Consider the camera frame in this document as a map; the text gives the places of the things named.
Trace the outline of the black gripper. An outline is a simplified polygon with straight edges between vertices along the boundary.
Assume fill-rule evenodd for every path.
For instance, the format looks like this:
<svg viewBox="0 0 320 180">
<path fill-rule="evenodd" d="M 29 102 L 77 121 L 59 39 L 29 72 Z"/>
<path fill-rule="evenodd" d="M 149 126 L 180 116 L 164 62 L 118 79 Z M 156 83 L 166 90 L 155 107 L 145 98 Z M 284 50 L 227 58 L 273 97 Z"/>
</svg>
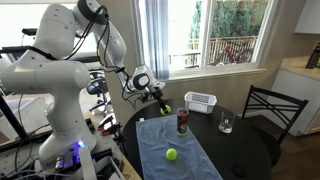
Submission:
<svg viewBox="0 0 320 180">
<path fill-rule="evenodd" d="M 166 112 L 166 106 L 162 100 L 162 89 L 166 83 L 158 81 L 152 70 L 147 65 L 138 66 L 132 77 L 132 84 L 136 90 L 147 89 L 153 96 L 154 104 L 163 112 Z"/>
</svg>

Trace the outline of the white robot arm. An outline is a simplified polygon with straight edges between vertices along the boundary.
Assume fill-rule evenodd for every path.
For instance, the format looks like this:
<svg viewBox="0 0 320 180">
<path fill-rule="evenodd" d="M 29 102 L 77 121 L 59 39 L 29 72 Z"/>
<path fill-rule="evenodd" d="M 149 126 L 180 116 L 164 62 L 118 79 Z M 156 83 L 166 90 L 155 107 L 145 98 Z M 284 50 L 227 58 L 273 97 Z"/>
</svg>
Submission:
<svg viewBox="0 0 320 180">
<path fill-rule="evenodd" d="M 123 90 L 146 90 L 160 100 L 165 86 L 146 65 L 138 66 L 133 75 L 127 74 L 126 44 L 97 0 L 78 0 L 73 9 L 49 5 L 33 45 L 1 73 L 2 84 L 11 92 L 49 93 L 54 97 L 45 111 L 52 134 L 41 144 L 34 164 L 40 171 L 54 171 L 58 164 L 70 167 L 81 158 L 81 150 L 91 151 L 97 143 L 79 104 L 79 93 L 90 82 L 89 70 L 83 63 L 69 59 L 78 33 L 92 33 L 99 39 L 98 45 L 105 50 Z"/>
</svg>

